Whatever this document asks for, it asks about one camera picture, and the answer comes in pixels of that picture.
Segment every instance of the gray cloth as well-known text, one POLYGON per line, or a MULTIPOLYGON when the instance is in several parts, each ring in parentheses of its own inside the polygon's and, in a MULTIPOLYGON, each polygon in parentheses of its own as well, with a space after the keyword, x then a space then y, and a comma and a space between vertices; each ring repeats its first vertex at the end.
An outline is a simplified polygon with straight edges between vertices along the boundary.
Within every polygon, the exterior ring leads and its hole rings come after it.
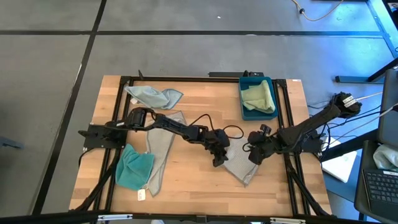
POLYGON ((379 146, 373 154, 373 160, 379 169, 387 169, 398 172, 398 149, 386 144, 379 146))
MULTIPOLYGON (((167 115, 167 117, 179 123, 186 124, 181 111, 167 115)), ((169 154, 169 149, 173 143, 174 137, 174 133, 164 129, 152 129, 147 132, 147 152, 155 155, 154 166, 147 183, 150 194, 153 197, 159 193, 162 186, 167 155, 169 154)))
POLYGON ((159 91, 151 86, 126 86, 124 90, 146 107, 165 110, 172 109, 183 95, 174 89, 159 91))
POLYGON ((231 145, 226 148, 227 161, 224 161, 224 167, 232 173, 244 186, 250 183, 254 177, 258 166, 252 163, 248 158, 250 152, 244 152, 242 146, 248 142, 248 139, 230 139, 231 145))

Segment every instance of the white cable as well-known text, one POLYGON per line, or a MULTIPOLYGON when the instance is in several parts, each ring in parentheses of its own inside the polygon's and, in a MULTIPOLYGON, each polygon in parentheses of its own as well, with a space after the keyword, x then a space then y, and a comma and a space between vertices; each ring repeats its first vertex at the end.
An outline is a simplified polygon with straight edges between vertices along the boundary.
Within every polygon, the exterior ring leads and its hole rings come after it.
POLYGON ((329 14, 331 14, 335 9, 337 9, 337 7, 338 7, 341 3, 343 3, 343 1, 344 1, 344 0, 341 0, 333 9, 331 9, 331 10, 330 10, 328 13, 326 13, 324 16, 319 17, 318 19, 311 19, 311 18, 308 18, 308 17, 307 17, 307 15, 305 14, 304 9, 300 6, 300 4, 299 4, 296 0, 292 0, 292 2, 294 2, 294 4, 296 5, 296 7, 297 7, 299 13, 300 13, 300 14, 303 14, 303 16, 304 16, 307 20, 312 21, 312 22, 319 21, 319 20, 325 18, 326 16, 329 16, 329 14))
POLYGON ((398 105, 398 103, 396 103, 394 106, 391 106, 391 107, 390 107, 389 109, 387 109, 385 112, 381 113, 377 118, 373 118, 372 120, 370 120, 370 121, 368 121, 368 122, 366 122, 366 123, 364 123, 364 124, 362 124, 362 125, 359 125, 358 127, 354 128, 354 129, 352 129, 351 131, 348 131, 348 132, 345 133, 344 135, 340 136, 338 139, 334 140, 332 143, 330 143, 330 144, 328 144, 327 146, 325 146, 322 150, 326 149, 329 145, 333 144, 335 141, 337 141, 337 140, 341 139, 342 137, 346 136, 348 133, 350 133, 350 132, 352 132, 352 131, 354 131, 354 130, 357 130, 358 128, 361 128, 361 127, 363 127, 363 126, 369 124, 370 122, 372 122, 372 121, 374 121, 374 120, 376 120, 376 119, 381 118, 381 117, 384 116, 386 113, 390 112, 390 111, 391 111, 395 106, 397 106, 397 105, 398 105))
POLYGON ((379 94, 381 94, 381 93, 383 93, 383 92, 381 91, 381 92, 374 93, 374 94, 369 95, 369 96, 359 97, 359 98, 357 98, 357 99, 355 99, 355 100, 357 100, 357 101, 359 101, 359 100, 364 100, 364 99, 366 99, 366 98, 369 98, 369 97, 372 97, 372 96, 376 96, 376 95, 379 95, 379 94))

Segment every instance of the blue tray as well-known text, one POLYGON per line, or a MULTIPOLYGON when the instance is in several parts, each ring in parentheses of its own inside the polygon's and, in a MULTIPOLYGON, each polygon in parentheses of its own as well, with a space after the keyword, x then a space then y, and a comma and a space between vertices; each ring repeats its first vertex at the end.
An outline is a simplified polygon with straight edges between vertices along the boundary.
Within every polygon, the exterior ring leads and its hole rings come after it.
POLYGON ((272 86, 272 80, 269 77, 241 77, 241 78, 239 78, 239 97, 241 99, 242 119, 245 121, 271 120, 278 116, 278 109, 276 107, 274 88, 272 86), (241 91, 247 90, 249 88, 249 86, 260 85, 263 80, 267 80, 267 83, 269 85, 269 91, 271 92, 271 97, 275 104, 275 111, 272 114, 266 114, 266 113, 260 112, 258 110, 249 111, 242 104, 243 101, 242 101, 241 91))

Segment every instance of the light blue cloth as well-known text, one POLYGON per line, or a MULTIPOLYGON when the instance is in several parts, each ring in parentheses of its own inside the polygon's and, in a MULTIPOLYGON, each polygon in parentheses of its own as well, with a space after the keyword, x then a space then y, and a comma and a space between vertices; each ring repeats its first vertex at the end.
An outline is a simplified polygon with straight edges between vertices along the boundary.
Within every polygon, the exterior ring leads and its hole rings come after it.
POLYGON ((139 154, 127 144, 116 166, 116 183, 133 190, 141 189, 149 179, 154 158, 153 154, 139 154))
POLYGON ((151 86, 127 86, 124 90, 146 107, 164 110, 172 109, 183 95, 174 89, 159 91, 151 86))

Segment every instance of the wooden tabletop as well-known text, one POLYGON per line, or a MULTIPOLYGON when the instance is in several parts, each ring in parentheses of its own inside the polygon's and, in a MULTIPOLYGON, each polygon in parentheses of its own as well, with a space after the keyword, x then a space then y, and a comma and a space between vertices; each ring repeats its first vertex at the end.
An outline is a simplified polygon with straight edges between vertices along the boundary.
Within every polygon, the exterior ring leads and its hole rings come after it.
MULTIPOLYGON (((104 124, 111 120, 119 80, 119 76, 104 76, 93 115, 94 124, 104 124)), ((170 114, 182 111, 187 123, 208 113, 215 128, 235 124, 244 130, 246 137, 251 131, 257 131, 263 123, 270 126, 272 132, 278 128, 277 118, 271 121, 242 120, 237 83, 135 81, 134 86, 138 85, 150 85, 158 90, 174 88, 181 91, 184 96, 172 110, 156 112, 170 114)), ((287 80, 287 89, 294 123, 299 124, 308 118, 302 83, 300 80, 287 80)), ((282 89, 278 90, 283 99, 282 89)), ((124 91, 120 112, 123 111, 125 97, 124 91)), ((281 104, 287 124, 285 105, 281 104)), ((197 124, 210 125, 205 118, 197 124)), ((239 132, 231 128, 227 130, 227 134, 239 132)), ((145 152, 145 135, 145 132, 130 131, 127 142, 138 152, 145 152)), ((97 184, 103 156, 104 149, 94 149, 83 157, 70 202, 71 209, 79 206, 97 184)), ((292 215, 282 155, 274 154, 265 159, 247 187, 226 172, 224 167, 213 167, 212 159, 213 156, 203 146, 189 144, 176 136, 169 151, 159 194, 152 198, 147 190, 146 200, 139 202, 136 191, 115 185, 111 210, 130 213, 292 215)), ((313 155, 306 153, 301 154, 301 161, 307 188, 322 208, 331 213, 320 163, 313 155)), ((300 191, 297 186, 295 188, 298 210, 303 213, 300 191)), ((100 208, 104 208, 107 189, 106 185, 100 208)))

